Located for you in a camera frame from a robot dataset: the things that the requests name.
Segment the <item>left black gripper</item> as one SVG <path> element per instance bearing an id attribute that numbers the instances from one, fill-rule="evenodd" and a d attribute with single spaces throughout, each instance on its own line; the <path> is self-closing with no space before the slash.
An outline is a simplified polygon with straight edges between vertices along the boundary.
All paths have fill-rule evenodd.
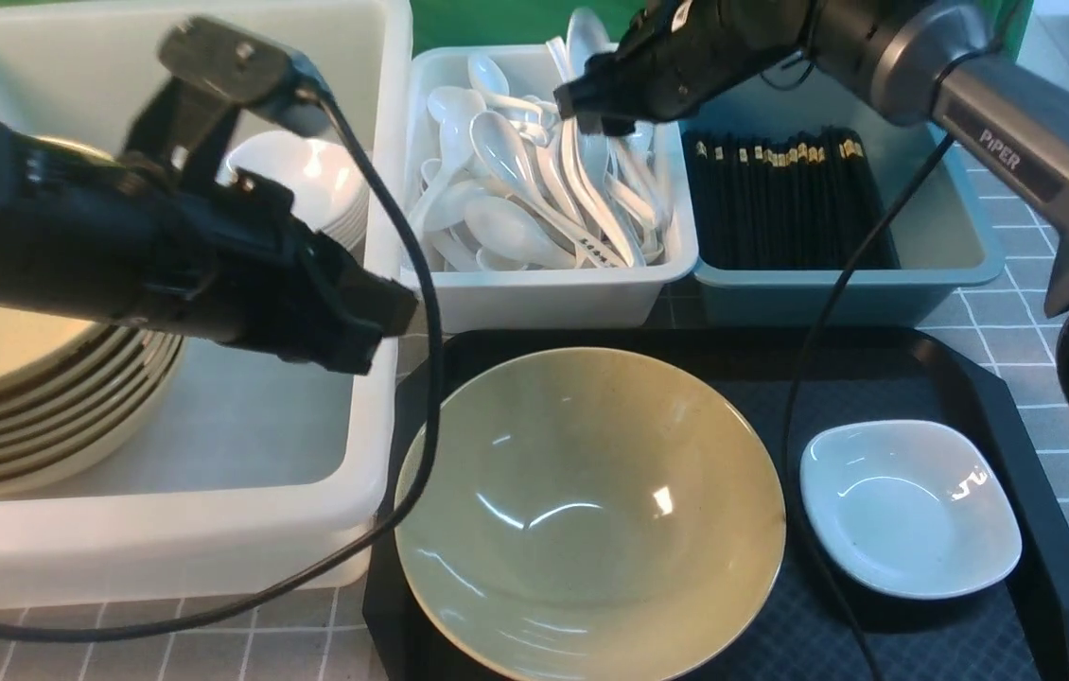
<path id="1" fill-rule="evenodd" d="M 331 92 L 322 105 L 382 197 Z M 170 77 L 133 121 L 123 198 L 140 249 L 137 298 L 123 322 L 365 375 L 383 337 L 408 332 L 417 294 L 298 220 L 295 198 L 280 183 L 248 169 L 231 184 L 218 182 L 244 112 Z"/>

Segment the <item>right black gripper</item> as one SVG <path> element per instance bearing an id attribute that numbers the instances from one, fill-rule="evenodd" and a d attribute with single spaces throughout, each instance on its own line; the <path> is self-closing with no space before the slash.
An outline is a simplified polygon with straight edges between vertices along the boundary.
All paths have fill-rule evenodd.
<path id="1" fill-rule="evenodd" d="M 606 80 L 582 75 L 552 92 L 561 119 L 630 135 L 672 122 L 802 50 L 815 1 L 650 1 L 620 38 Z"/>

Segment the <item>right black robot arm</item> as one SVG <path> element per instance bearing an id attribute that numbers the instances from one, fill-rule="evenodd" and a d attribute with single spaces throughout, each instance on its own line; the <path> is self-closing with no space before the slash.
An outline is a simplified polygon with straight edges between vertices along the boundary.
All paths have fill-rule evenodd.
<path id="1" fill-rule="evenodd" d="M 553 90 L 583 131 L 692 117 L 799 53 L 894 125 L 933 122 L 1058 234 L 1045 315 L 1069 406 L 1069 92 L 991 47 L 963 1 L 651 1 L 618 46 Z"/>

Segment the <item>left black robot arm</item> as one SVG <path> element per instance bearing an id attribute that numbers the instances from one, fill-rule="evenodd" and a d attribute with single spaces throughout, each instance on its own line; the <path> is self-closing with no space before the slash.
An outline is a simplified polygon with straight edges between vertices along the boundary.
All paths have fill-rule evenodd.
<path id="1" fill-rule="evenodd" d="M 0 121 L 0 307 L 171 332 L 366 375 L 416 314 L 250 174 L 174 191 Z"/>

